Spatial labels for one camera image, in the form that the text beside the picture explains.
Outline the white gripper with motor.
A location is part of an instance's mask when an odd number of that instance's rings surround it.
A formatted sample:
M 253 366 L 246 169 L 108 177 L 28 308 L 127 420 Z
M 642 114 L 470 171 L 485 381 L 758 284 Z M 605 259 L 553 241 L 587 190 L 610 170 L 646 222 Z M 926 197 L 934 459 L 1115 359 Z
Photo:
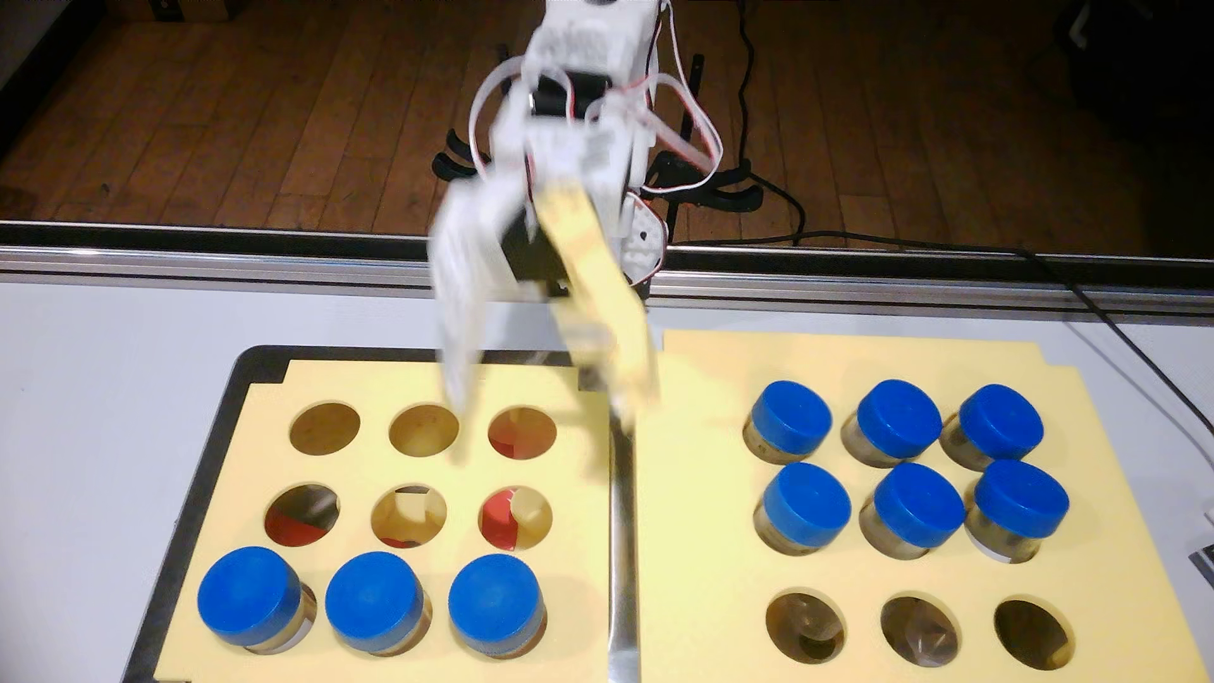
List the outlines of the white gripper with motor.
M 534 116 L 529 95 L 520 87 L 507 95 L 489 129 L 487 165 L 507 175 L 453 181 L 429 232 L 438 355 L 454 412 L 473 402 L 486 307 L 512 294 L 516 281 L 554 298 L 550 309 L 573 364 L 599 376 L 622 425 L 635 425 L 657 402 L 645 306 L 618 264 L 634 218 L 626 206 L 632 142 L 619 119 Z M 537 214 L 524 194 L 528 181 L 540 187 Z M 580 186 L 550 184 L 574 181 Z

